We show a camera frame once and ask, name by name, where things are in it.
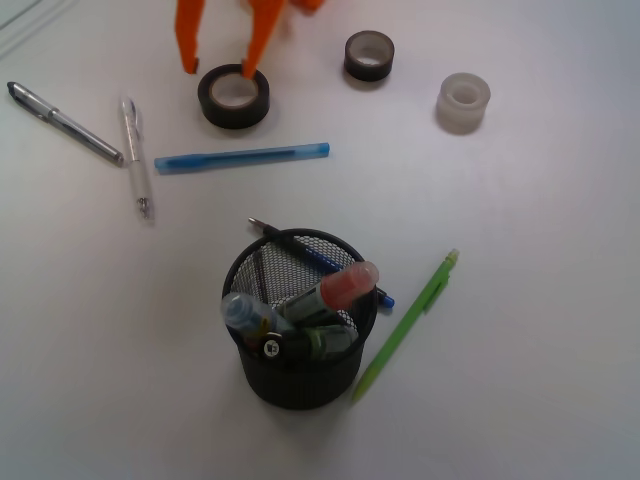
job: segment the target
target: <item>orange plastic tool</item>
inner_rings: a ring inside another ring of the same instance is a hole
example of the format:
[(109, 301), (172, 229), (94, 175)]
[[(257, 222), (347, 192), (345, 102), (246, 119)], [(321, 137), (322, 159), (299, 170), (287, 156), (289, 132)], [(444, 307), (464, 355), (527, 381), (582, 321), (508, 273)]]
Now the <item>orange plastic tool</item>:
[(253, 35), (249, 44), (247, 59), (242, 62), (242, 75), (253, 78), (262, 52), (269, 42), (273, 27), (276, 26), (285, 0), (249, 0), (253, 7)]
[[(269, 37), (278, 21), (286, 0), (249, 0), (253, 7), (253, 35), (249, 44), (247, 59), (242, 63), (242, 75), (253, 78), (258, 62), (269, 42)], [(198, 69), (198, 28), (204, 10), (205, 0), (178, 0), (176, 12), (176, 38), (180, 48), (182, 66), (187, 73)], [(291, 3), (306, 10), (315, 11), (324, 0), (291, 0)]]
[(187, 73), (196, 73), (198, 70), (198, 28), (204, 10), (205, 0), (178, 0), (176, 11), (176, 38), (182, 66)]

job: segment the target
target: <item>pen clip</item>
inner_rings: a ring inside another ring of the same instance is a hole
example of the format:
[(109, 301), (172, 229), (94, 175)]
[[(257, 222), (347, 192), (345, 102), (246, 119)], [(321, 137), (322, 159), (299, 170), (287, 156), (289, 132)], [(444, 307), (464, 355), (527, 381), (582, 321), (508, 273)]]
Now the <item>pen clip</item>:
[(16, 101), (16, 103), (18, 105), (20, 105), (22, 108), (24, 108), (31, 115), (33, 115), (34, 117), (38, 117), (44, 123), (49, 123), (49, 119), (47, 117), (45, 117), (41, 113), (38, 113), (37, 110), (35, 110), (33, 107), (29, 106), (29, 104), (26, 103), (24, 100), (22, 100), (20, 97), (18, 97), (17, 95), (11, 95), (11, 96), (13, 97), (13, 99)]
[(131, 112), (133, 113), (133, 128), (136, 130), (136, 135), (138, 135), (138, 140), (142, 140), (142, 129), (140, 127), (140, 117), (138, 116), (138, 109), (136, 108), (136, 104), (133, 103), (131, 97), (127, 97), (129, 100), (129, 104), (131, 105)]

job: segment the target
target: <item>mesh cup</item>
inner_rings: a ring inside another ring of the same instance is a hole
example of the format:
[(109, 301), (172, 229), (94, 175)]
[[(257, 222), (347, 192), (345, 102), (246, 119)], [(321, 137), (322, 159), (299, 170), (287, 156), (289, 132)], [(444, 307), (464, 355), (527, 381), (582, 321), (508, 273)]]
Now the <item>mesh cup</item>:
[[(227, 274), (222, 296), (243, 292), (277, 307), (317, 284), (326, 272), (289, 253), (282, 246), (287, 239), (295, 239), (343, 267), (363, 261), (350, 245), (327, 233), (283, 230), (257, 240), (240, 254)], [(238, 346), (247, 381), (260, 398), (283, 408), (316, 408), (337, 398), (353, 382), (377, 307), (374, 289), (354, 302), (349, 310), (339, 311), (342, 319), (358, 331), (357, 340), (340, 357), (299, 363), (294, 368), (283, 368), (255, 356), (239, 335), (232, 330), (229, 333)]]

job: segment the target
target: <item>clear pen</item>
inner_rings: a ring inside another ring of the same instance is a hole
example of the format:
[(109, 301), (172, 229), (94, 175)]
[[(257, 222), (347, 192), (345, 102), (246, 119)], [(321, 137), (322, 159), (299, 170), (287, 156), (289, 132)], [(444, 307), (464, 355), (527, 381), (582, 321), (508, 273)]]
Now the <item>clear pen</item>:
[(131, 176), (131, 187), (136, 201), (136, 208), (144, 220), (153, 220), (153, 206), (151, 203), (151, 188), (147, 171), (142, 162), (142, 150), (140, 149), (140, 130), (138, 128), (138, 112), (133, 100), (123, 96), (120, 101), (122, 116), (129, 143), (130, 162), (129, 172)]

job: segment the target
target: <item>blue ballpoint pen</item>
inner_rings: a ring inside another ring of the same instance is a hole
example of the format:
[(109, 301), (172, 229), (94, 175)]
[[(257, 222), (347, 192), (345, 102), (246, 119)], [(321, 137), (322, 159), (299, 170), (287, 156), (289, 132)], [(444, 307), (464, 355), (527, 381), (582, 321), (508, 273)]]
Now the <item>blue ballpoint pen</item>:
[(328, 143), (297, 145), (293, 147), (262, 148), (239, 152), (196, 153), (177, 157), (156, 158), (154, 165), (160, 175), (189, 173), (210, 168), (233, 167), (276, 160), (302, 160), (329, 155)]
[[(255, 218), (249, 218), (249, 223), (258, 227), (264, 235), (274, 235), (280, 233), (280, 230), (278, 230), (277, 228), (261, 222), (260, 220), (256, 220)], [(342, 265), (334, 262), (329, 257), (326, 257), (320, 252), (316, 252), (314, 249), (307, 247), (304, 243), (300, 243), (296, 240), (291, 240), (288, 242), (287, 246), (292, 251), (303, 251), (304, 257), (308, 261), (312, 261), (315, 266), (324, 270), (326, 273), (336, 273), (344, 268)], [(376, 290), (378, 292), (378, 303), (384, 308), (393, 308), (393, 306), (396, 304), (396, 301), (389, 295), (387, 295), (387, 292), (385, 292), (381, 288), (376, 288)]]

